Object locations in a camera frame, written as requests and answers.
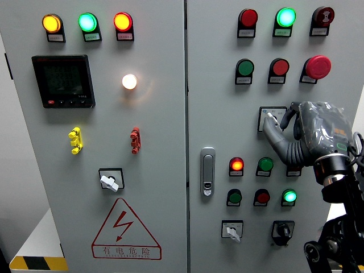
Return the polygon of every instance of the yellow terminal connector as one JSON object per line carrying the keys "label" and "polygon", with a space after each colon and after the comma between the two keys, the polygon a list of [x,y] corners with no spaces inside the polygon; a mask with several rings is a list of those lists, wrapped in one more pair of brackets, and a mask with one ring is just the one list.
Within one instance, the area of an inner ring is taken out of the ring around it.
{"label": "yellow terminal connector", "polygon": [[71,146],[74,147],[71,152],[72,154],[77,155],[84,146],[81,137],[81,129],[78,127],[73,128],[68,134],[68,137],[71,138]]}

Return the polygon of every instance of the electrical hazard warning sign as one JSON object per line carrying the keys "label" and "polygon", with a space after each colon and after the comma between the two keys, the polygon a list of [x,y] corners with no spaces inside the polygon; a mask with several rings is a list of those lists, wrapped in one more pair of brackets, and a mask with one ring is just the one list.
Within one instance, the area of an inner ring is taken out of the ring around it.
{"label": "electrical hazard warning sign", "polygon": [[162,248],[142,220],[118,198],[92,243],[94,258],[161,260]]}

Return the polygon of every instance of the red indicator light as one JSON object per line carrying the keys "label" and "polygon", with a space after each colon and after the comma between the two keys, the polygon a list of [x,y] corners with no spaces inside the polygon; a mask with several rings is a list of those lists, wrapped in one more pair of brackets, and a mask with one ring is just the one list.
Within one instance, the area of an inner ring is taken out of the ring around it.
{"label": "red indicator light", "polygon": [[261,204],[268,203],[269,200],[271,200],[271,197],[268,193],[261,193],[257,197],[257,201]]}
{"label": "red indicator light", "polygon": [[241,171],[244,168],[244,161],[241,158],[232,158],[230,168],[233,171]]}
{"label": "red indicator light", "polygon": [[133,25],[133,20],[128,13],[117,13],[114,17],[114,25],[119,31],[128,31]]}
{"label": "red indicator light", "polygon": [[240,17],[240,22],[245,27],[252,27],[258,21],[258,13],[255,10],[244,10]]}
{"label": "red indicator light", "polygon": [[334,21],[335,12],[331,7],[319,7],[313,13],[313,20],[320,27],[328,27]]}
{"label": "red indicator light", "polygon": [[331,61],[324,55],[317,55],[308,60],[306,64],[307,76],[315,80],[326,77],[331,70]]}
{"label": "red indicator light", "polygon": [[286,60],[280,59],[279,61],[276,61],[273,65],[273,72],[278,75],[282,76],[286,74],[289,70],[289,63]]}

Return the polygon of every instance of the glowing orange light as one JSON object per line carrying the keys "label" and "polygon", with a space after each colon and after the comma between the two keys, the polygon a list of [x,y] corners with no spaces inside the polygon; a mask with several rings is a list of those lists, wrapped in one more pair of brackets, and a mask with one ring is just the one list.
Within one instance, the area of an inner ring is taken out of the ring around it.
{"label": "glowing orange light", "polygon": [[47,14],[43,17],[42,25],[50,33],[56,33],[61,29],[61,21],[55,14]]}
{"label": "glowing orange light", "polygon": [[230,167],[234,171],[241,171],[244,168],[244,161],[241,158],[233,158],[230,161]]}
{"label": "glowing orange light", "polygon": [[117,13],[114,17],[114,25],[120,31],[128,31],[133,25],[133,20],[128,13]]}

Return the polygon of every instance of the white switch handle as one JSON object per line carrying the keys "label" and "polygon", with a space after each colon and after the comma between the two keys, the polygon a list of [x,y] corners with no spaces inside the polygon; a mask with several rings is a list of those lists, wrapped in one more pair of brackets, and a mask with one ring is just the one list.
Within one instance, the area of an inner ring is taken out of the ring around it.
{"label": "white switch handle", "polygon": [[103,175],[100,179],[101,184],[108,189],[111,189],[113,192],[116,192],[119,189],[119,185],[115,183],[115,179],[108,178]]}
{"label": "white switch handle", "polygon": [[235,241],[236,243],[240,243],[240,237],[238,236],[237,231],[235,229],[227,227],[226,231],[233,241]]}

